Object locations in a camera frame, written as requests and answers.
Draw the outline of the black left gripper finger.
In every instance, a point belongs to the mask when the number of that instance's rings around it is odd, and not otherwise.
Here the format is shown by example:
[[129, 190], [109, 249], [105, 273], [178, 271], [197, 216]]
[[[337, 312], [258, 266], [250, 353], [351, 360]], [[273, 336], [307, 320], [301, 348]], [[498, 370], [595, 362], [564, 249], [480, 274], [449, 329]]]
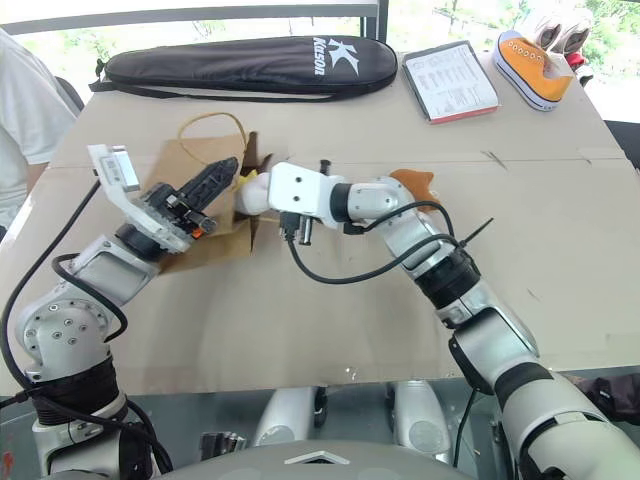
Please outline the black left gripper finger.
[[204, 211], [232, 182], [235, 167], [206, 167], [187, 183], [187, 205]]
[[234, 179], [239, 163], [230, 157], [208, 164], [179, 190], [182, 201], [214, 201]]

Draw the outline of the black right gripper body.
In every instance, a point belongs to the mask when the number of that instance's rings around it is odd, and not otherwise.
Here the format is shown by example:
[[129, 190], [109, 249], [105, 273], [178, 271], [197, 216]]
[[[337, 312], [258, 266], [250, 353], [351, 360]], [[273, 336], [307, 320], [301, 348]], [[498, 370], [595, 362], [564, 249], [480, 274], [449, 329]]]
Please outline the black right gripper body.
[[279, 227], [282, 238], [287, 242], [298, 241], [299, 245], [310, 246], [314, 219], [308, 215], [281, 212]]

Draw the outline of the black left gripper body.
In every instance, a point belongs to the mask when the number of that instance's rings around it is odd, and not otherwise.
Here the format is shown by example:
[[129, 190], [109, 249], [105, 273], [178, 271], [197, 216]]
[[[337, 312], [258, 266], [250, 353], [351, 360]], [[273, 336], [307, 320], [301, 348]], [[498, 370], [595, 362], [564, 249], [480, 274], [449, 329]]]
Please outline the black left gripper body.
[[167, 183], [158, 183], [140, 197], [141, 204], [194, 239], [212, 233], [216, 221], [204, 211], [192, 210], [187, 201], [179, 198], [179, 189]]

